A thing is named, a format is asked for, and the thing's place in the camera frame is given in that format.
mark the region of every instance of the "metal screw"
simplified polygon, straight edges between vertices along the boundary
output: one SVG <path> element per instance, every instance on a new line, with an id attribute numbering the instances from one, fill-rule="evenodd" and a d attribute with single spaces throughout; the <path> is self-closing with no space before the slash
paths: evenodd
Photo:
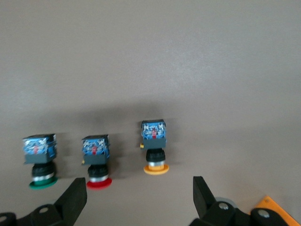
<path id="1" fill-rule="evenodd" d="M 269 213 L 265 210 L 258 210 L 258 214 L 263 218 L 269 218 Z"/>
<path id="2" fill-rule="evenodd" d="M 219 205 L 218 205 L 222 210 L 227 210 L 229 209 L 229 206 L 227 204 L 225 204 L 224 202 L 221 202 Z"/>

